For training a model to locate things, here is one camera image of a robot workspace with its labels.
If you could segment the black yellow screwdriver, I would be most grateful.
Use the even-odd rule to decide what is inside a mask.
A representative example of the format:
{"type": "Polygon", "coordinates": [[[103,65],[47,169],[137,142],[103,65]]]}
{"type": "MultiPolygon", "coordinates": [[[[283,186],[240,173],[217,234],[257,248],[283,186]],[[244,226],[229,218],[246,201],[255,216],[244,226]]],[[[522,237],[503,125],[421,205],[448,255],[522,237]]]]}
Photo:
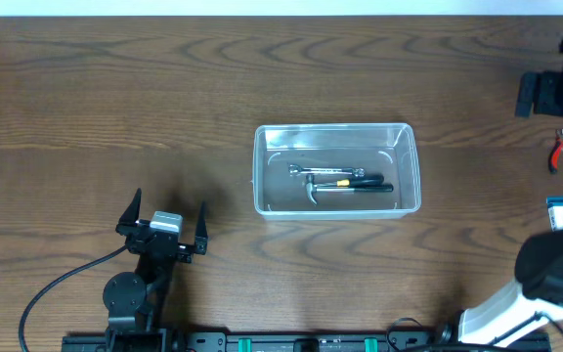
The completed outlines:
{"type": "Polygon", "coordinates": [[[380,186],[384,182],[384,176],[381,174],[366,175],[364,177],[354,177],[349,179],[341,179],[328,183],[320,183],[321,187],[334,188],[365,188],[380,186]]]}

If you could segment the silver combination wrench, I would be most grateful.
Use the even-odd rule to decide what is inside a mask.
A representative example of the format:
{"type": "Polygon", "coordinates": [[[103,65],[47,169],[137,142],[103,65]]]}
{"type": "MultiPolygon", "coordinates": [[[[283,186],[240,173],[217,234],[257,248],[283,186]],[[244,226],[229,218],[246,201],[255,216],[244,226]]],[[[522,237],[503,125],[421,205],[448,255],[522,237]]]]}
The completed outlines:
{"type": "Polygon", "coordinates": [[[354,167],[302,167],[298,164],[290,164],[288,172],[291,175],[347,175],[355,178],[366,176],[363,168],[354,167]]]}

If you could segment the blue white drill bit box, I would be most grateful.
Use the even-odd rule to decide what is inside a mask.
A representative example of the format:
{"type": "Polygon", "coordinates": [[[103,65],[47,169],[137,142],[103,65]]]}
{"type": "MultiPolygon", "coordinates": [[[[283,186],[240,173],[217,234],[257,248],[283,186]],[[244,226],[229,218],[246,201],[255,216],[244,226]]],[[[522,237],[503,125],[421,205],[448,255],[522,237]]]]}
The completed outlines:
{"type": "Polygon", "coordinates": [[[551,230],[563,230],[563,197],[547,198],[546,206],[551,230]]]}

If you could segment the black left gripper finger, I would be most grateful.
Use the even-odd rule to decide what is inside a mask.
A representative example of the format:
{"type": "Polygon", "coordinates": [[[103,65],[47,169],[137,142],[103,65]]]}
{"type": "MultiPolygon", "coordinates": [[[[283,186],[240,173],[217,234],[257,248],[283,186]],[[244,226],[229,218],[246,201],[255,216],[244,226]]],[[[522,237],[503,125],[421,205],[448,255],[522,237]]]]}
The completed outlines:
{"type": "Polygon", "coordinates": [[[203,202],[199,208],[195,226],[195,253],[205,255],[208,244],[208,233],[205,222],[206,204],[203,202]]]}
{"type": "Polygon", "coordinates": [[[135,231],[137,229],[137,221],[139,220],[140,216],[141,200],[142,190],[138,188],[130,204],[127,206],[126,210],[123,212],[117,222],[115,231],[118,234],[130,234],[132,231],[135,231]]]}

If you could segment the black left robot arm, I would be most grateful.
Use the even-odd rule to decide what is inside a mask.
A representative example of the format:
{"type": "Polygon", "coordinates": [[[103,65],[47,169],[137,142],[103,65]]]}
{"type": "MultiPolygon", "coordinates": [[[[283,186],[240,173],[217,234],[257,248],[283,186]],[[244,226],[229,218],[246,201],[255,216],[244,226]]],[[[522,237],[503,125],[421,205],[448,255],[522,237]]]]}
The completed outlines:
{"type": "Polygon", "coordinates": [[[190,264],[207,251],[206,206],[198,211],[195,239],[180,240],[183,217],[157,211],[140,218],[142,191],[137,190],[120,216],[115,231],[125,238],[124,249],[138,257],[136,269],[112,277],[103,291],[108,309],[108,351],[184,351],[183,335],[162,325],[162,311],[179,263],[190,264]]]}

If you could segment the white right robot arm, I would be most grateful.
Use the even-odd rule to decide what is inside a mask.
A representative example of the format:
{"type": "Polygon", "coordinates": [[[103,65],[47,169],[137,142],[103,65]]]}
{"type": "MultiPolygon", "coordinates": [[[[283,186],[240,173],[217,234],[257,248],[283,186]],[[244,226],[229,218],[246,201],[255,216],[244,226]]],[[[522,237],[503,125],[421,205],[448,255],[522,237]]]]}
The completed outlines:
{"type": "MultiPolygon", "coordinates": [[[[559,46],[563,54],[563,40],[559,46]]],[[[563,115],[563,67],[523,75],[518,112],[563,115]]],[[[434,342],[450,351],[491,351],[563,320],[563,229],[535,235],[522,245],[514,278],[482,304],[464,310],[434,342]]]]}

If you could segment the black handled hammer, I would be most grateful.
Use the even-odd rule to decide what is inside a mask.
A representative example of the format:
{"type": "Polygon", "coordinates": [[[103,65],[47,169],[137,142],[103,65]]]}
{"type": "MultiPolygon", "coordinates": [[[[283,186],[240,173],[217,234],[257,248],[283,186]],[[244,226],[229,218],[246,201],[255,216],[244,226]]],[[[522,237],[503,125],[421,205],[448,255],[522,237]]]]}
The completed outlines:
{"type": "Polygon", "coordinates": [[[392,193],[394,191],[394,186],[390,183],[383,182],[380,186],[376,187],[365,187],[365,188],[334,188],[334,187],[321,187],[320,183],[315,182],[315,177],[313,175],[308,175],[305,183],[306,194],[308,200],[313,204],[317,205],[318,201],[316,198],[317,193],[341,193],[341,194],[352,194],[352,193],[392,193]]]}

